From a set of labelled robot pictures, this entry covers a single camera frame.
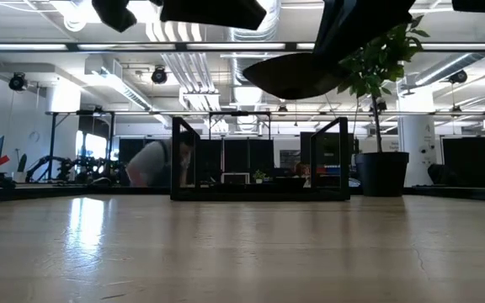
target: black plant pot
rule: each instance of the black plant pot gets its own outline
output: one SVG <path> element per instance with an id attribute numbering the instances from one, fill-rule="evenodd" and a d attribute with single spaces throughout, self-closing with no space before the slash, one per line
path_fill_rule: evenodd
<path id="1" fill-rule="evenodd" d="M 365 196 L 399 197 L 403 192 L 408 152 L 371 152 L 354 157 Z"/>

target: wooden surface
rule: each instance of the wooden surface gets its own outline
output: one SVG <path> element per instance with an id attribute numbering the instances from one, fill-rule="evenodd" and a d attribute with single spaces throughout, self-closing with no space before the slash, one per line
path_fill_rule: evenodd
<path id="1" fill-rule="evenodd" d="M 485 302 L 485 202 L 2 202 L 0 302 Z"/>

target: green leaves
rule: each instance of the green leaves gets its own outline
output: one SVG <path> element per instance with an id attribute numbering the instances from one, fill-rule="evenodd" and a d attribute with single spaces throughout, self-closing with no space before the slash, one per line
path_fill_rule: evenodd
<path id="1" fill-rule="evenodd" d="M 417 28 L 420 25 L 423 17 L 424 15 L 420 15 L 417 18 L 413 19 L 413 21 L 411 21 L 411 29 Z"/>
<path id="2" fill-rule="evenodd" d="M 429 38 L 429 34 L 426 33 L 425 31 L 421 30 L 421 29 L 411 29 L 409 30 L 410 33 L 413 33 L 415 35 L 419 35 L 421 37 L 424 37 L 424 38 Z"/>
<path id="3" fill-rule="evenodd" d="M 411 22 L 400 24 L 387 33 L 373 39 L 340 62 L 340 65 L 351 72 L 351 75 L 338 86 L 338 93 L 349 89 L 350 95 L 356 98 L 371 94 L 380 97 L 392 92 L 383 88 L 386 80 L 397 81 L 404 77 L 401 61 L 411 61 L 413 56 L 423 50 L 417 37 L 429 37 L 428 33 L 416 29 L 423 16 Z"/>
<path id="4" fill-rule="evenodd" d="M 392 92 L 388 88 L 381 88 L 381 90 L 383 91 L 383 93 L 392 95 Z"/>

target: gray shirt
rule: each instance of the gray shirt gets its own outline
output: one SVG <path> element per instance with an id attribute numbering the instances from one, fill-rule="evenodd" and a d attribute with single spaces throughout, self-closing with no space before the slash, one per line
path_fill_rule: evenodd
<path id="1" fill-rule="evenodd" d="M 163 142 L 167 152 L 168 159 L 164 156 L 164 147 L 160 141 L 154 141 L 147 144 L 138 152 L 129 162 L 129 166 L 135 167 L 141 175 L 141 179 L 146 184 L 155 182 L 155 177 L 164 169 L 164 166 L 171 162 L 171 144 L 169 140 Z M 188 168 L 189 159 L 181 162 L 182 168 Z"/>

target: small plant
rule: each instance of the small plant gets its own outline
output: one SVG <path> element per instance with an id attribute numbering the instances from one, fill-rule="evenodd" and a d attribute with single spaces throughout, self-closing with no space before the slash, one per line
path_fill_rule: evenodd
<path id="1" fill-rule="evenodd" d="M 415 54 L 423 50 L 417 36 L 428 38 L 429 35 L 417 29 L 422 17 L 419 16 L 406 24 L 398 25 L 340 62 L 341 66 L 353 73 L 338 86 L 338 93 L 349 89 L 349 93 L 356 95 L 356 98 L 368 94 L 371 96 L 379 152 L 383 152 L 383 149 L 377 99 L 381 97 L 381 92 L 392 94 L 390 90 L 383 87 L 383 83 L 395 82 L 403 78 L 403 63 L 410 62 Z"/>
<path id="2" fill-rule="evenodd" d="M 265 178 L 267 178 L 267 175 L 260 170 L 257 170 L 255 173 L 253 173 L 254 180 L 263 180 Z"/>

